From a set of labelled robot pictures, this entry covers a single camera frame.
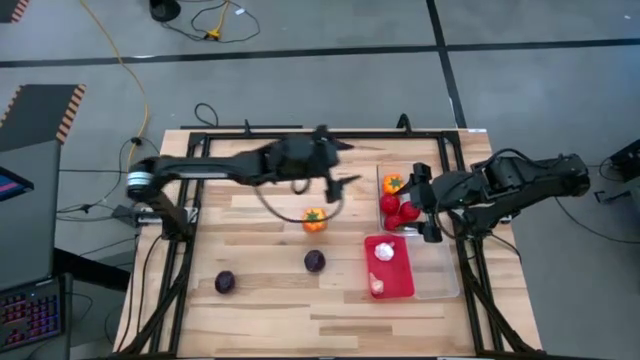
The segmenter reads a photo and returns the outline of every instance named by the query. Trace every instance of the garlic bulb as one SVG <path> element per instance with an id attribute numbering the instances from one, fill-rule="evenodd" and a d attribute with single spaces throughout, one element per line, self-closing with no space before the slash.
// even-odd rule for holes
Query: garlic bulb
<path id="1" fill-rule="evenodd" d="M 379 295 L 384 292 L 384 282 L 378 280 L 373 273 L 369 273 L 369 286 L 371 287 L 371 293 Z"/>
<path id="2" fill-rule="evenodd" d="M 374 254 L 380 261 L 389 261 L 393 258 L 393 246 L 387 243 L 378 244 Z"/>

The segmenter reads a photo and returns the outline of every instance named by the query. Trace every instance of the wooden table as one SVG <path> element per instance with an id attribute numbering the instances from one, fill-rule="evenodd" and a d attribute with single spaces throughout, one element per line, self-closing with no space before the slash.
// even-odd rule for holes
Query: wooden table
<path id="1" fill-rule="evenodd" d="M 184 156 L 188 138 L 189 131 L 167 131 L 162 153 Z M 467 165 L 490 156 L 486 133 L 460 130 L 460 138 Z M 459 296 L 448 299 L 379 302 L 374 301 L 367 290 L 362 242 L 366 236 L 378 233 L 376 165 L 422 161 L 431 165 L 437 176 L 442 171 L 436 141 L 346 141 L 355 145 L 355 149 L 340 154 L 342 163 L 333 173 L 336 177 L 351 174 L 363 177 L 346 188 L 343 212 L 323 233 L 310 235 L 299 224 L 278 220 L 263 208 L 249 187 L 230 181 L 205 183 L 178 356 L 474 354 L 462 291 Z M 211 156 L 229 156 L 267 142 L 214 140 Z M 178 186 L 172 183 L 165 188 L 173 200 L 177 198 Z M 325 205 L 323 190 L 324 181 L 315 181 L 310 192 L 303 196 L 293 195 L 289 184 L 267 186 L 264 193 L 268 201 L 279 204 L 278 209 L 285 215 L 298 218 L 307 207 L 322 206 L 328 211 L 333 208 Z M 159 227 L 149 227 L 142 232 L 136 257 L 135 288 L 127 294 L 116 348 L 123 336 L 131 296 L 134 314 L 131 329 L 137 325 L 142 267 L 159 230 Z M 514 241 L 509 226 L 500 225 L 495 233 Z M 450 239 L 445 241 L 458 269 L 455 245 Z M 161 241 L 150 257 L 142 323 L 157 304 L 167 245 L 168 242 Z M 302 260 L 311 249 L 320 249 L 327 257 L 327 266 L 320 275 L 305 270 Z M 491 240 L 485 241 L 485 255 L 496 305 L 522 338 L 539 348 L 517 257 Z M 222 270 L 231 270 L 237 276 L 237 288 L 231 295 L 220 295 L 214 288 L 214 279 Z M 462 288 L 459 271 L 457 276 Z M 486 315 L 479 303 L 478 308 L 485 347 L 490 348 Z M 171 324 L 172 316 L 170 309 L 165 324 Z M 169 333 L 170 328 L 165 325 L 160 349 L 167 348 Z M 129 331 L 125 344 L 134 334 L 135 331 Z"/>

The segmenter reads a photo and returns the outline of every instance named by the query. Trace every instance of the rgb keyboard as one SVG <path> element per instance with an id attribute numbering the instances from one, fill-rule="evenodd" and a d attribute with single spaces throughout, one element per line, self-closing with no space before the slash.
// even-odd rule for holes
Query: rgb keyboard
<path id="1" fill-rule="evenodd" d="M 0 294 L 0 352 L 61 334 L 63 301 L 57 279 Z"/>

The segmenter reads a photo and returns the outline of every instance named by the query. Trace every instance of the orange and black striped tape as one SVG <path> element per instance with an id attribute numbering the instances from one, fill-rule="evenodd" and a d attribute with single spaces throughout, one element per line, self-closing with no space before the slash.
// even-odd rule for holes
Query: orange and black striped tape
<path id="1" fill-rule="evenodd" d="M 67 110 L 62 116 L 62 123 L 58 127 L 58 133 L 56 134 L 56 138 L 60 140 L 60 143 L 64 144 L 67 140 L 67 136 L 69 136 L 69 131 L 71 130 L 71 124 L 73 124 L 73 119 L 75 119 L 76 114 L 78 113 L 78 107 L 82 102 L 82 98 L 84 97 L 84 93 L 87 90 L 86 85 L 78 85 L 71 95 L 71 100 L 69 101 L 69 105 L 67 105 Z"/>
<path id="2" fill-rule="evenodd" d="M 17 23 L 22 19 L 22 15 L 27 11 L 27 5 L 29 5 L 29 0 L 18 1 L 16 8 L 13 10 L 13 14 L 11 14 L 11 23 Z"/>
<path id="3" fill-rule="evenodd" d="M 11 101 L 9 101 L 9 106 L 7 107 L 7 111 L 5 111 L 2 117 L 0 118 L 0 128 L 2 127 L 2 125 L 4 125 L 4 122 L 7 120 L 9 111 L 11 111 L 11 107 L 13 106 L 13 103 L 16 101 L 16 98 L 20 94 L 20 90 L 22 90 L 22 86 L 18 86 L 18 89 L 16 90 L 15 94 L 13 94 Z"/>

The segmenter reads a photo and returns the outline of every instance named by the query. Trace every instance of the red plate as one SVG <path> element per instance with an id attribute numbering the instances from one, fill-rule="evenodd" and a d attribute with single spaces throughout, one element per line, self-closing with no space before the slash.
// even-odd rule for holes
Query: red plate
<path id="1" fill-rule="evenodd" d="M 375 249 L 381 243 L 393 244 L 393 258 L 381 261 L 375 255 Z M 415 293 L 407 242 L 403 237 L 393 235 L 369 236 L 364 240 L 367 257 L 367 284 L 370 286 L 369 273 L 384 283 L 382 294 L 371 294 L 376 299 L 411 297 Z"/>

